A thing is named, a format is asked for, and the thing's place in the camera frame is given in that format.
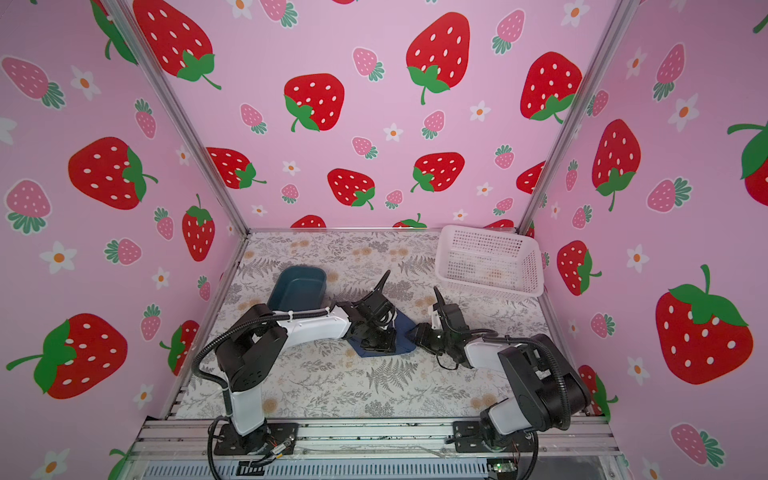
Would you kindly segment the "blue paper napkin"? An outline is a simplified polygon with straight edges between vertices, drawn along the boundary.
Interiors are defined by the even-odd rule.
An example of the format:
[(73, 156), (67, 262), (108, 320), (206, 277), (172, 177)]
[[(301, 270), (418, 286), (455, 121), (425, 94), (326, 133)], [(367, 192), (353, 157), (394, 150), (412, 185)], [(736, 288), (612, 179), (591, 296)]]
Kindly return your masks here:
[(348, 343), (362, 358), (387, 357), (396, 355), (405, 355), (416, 349), (416, 345), (407, 337), (407, 334), (416, 327), (416, 324), (402, 311), (397, 312), (394, 321), (394, 330), (396, 331), (396, 340), (393, 352), (367, 351), (362, 348), (361, 343), (356, 339), (350, 339)]

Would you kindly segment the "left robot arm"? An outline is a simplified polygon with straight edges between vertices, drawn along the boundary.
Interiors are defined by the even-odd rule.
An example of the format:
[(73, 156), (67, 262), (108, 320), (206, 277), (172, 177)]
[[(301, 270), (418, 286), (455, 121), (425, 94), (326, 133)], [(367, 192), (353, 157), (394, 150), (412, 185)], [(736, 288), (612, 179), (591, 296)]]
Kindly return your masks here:
[(283, 351), (318, 340), (345, 340), (365, 351), (391, 354), (396, 350), (397, 314), (385, 301), (377, 306), (341, 302), (299, 312), (258, 307), (244, 315), (214, 348), (225, 375), (226, 416), (238, 445), (250, 453), (269, 444), (261, 384)]

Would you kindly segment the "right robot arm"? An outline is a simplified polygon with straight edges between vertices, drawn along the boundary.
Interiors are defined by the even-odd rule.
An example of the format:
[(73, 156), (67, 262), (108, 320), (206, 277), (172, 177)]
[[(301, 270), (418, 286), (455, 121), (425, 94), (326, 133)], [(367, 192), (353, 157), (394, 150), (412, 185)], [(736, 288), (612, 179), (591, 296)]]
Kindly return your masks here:
[(516, 434), (565, 431), (572, 416), (591, 405), (590, 389), (544, 334), (520, 338), (421, 323), (406, 338), (436, 357), (449, 356), (459, 367), (505, 375), (512, 396), (482, 411), (470, 436), (490, 451), (508, 448)]

